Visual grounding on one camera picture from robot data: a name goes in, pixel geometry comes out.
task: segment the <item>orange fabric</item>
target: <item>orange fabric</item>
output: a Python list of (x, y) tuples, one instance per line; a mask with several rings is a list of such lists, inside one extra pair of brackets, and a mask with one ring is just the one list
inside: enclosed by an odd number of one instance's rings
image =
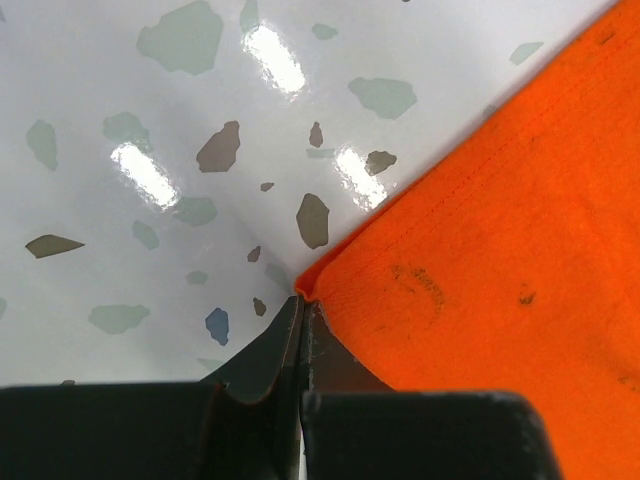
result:
[(507, 389), (567, 478), (640, 479), (640, 0), (298, 281), (397, 389)]

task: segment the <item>gray speckle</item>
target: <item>gray speckle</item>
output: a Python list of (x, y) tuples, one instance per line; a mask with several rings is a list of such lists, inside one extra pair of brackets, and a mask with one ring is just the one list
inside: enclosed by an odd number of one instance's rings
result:
[(256, 263), (260, 258), (260, 245), (251, 250), (247, 255), (247, 261), (251, 263)]
[(131, 226), (131, 231), (133, 236), (142, 243), (147, 250), (153, 250), (154, 248), (158, 248), (160, 246), (160, 240), (158, 239), (158, 235), (156, 232), (146, 223), (143, 223), (139, 220), (133, 222)]
[(384, 172), (391, 165), (396, 163), (398, 157), (391, 155), (389, 152), (371, 152), (367, 157), (365, 169), (371, 176)]
[(316, 23), (311, 27), (311, 31), (318, 40), (329, 40), (338, 34), (338, 30), (324, 23)]
[(329, 243), (329, 209), (312, 193), (305, 194), (296, 214), (302, 241), (311, 249)]
[(349, 90), (380, 118), (395, 120), (418, 101), (410, 83), (390, 78), (356, 78), (349, 82)]
[(313, 126), (309, 131), (309, 144), (312, 147), (320, 148), (323, 142), (324, 138), (322, 137), (322, 129), (320, 128), (320, 124), (318, 122), (313, 122)]
[(200, 270), (195, 270), (191, 273), (188, 273), (185, 277), (187, 279), (187, 283), (189, 285), (204, 285), (207, 283), (209, 279), (209, 275)]
[(216, 308), (204, 321), (211, 338), (223, 347), (229, 343), (229, 315), (221, 308)]
[(26, 139), (36, 160), (54, 172), (58, 168), (58, 144), (53, 125), (44, 120), (36, 121), (27, 131)]
[(258, 0), (247, 0), (240, 12), (240, 30), (246, 34), (259, 26)]
[(269, 280), (278, 285), (286, 293), (291, 293), (292, 283), (286, 272), (278, 265), (268, 263), (267, 267), (264, 269), (264, 274)]
[(196, 156), (202, 173), (229, 171), (236, 163), (236, 152), (240, 148), (239, 131), (237, 121), (227, 122), (204, 144)]
[(264, 316), (264, 314), (267, 312), (267, 306), (264, 304), (264, 302), (255, 297), (253, 299), (253, 309), (256, 311), (256, 315), (258, 315), (259, 317)]
[(174, 206), (173, 216), (192, 227), (212, 222), (218, 215), (209, 197), (181, 197)]
[(224, 365), (224, 360), (215, 360), (212, 358), (196, 358), (198, 363), (210, 372), (215, 372), (218, 368)]
[(25, 248), (36, 258), (58, 255), (80, 247), (84, 247), (84, 243), (51, 234), (42, 235), (25, 245)]
[(109, 335), (117, 335), (139, 326), (150, 313), (142, 305), (101, 305), (91, 310), (89, 322)]
[(197, 0), (163, 15), (156, 26), (144, 27), (136, 46), (169, 72), (199, 75), (213, 68), (223, 27), (209, 4)]
[(509, 57), (509, 60), (514, 65), (520, 65), (531, 55), (536, 53), (542, 45), (544, 45), (544, 42), (523, 43), (513, 51), (513, 53), (511, 54), (511, 57)]

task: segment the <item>speckled surface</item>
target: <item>speckled surface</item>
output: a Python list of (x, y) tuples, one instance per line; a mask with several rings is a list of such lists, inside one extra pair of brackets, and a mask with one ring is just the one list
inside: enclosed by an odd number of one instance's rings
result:
[(612, 0), (0, 0), (0, 385), (198, 379)]

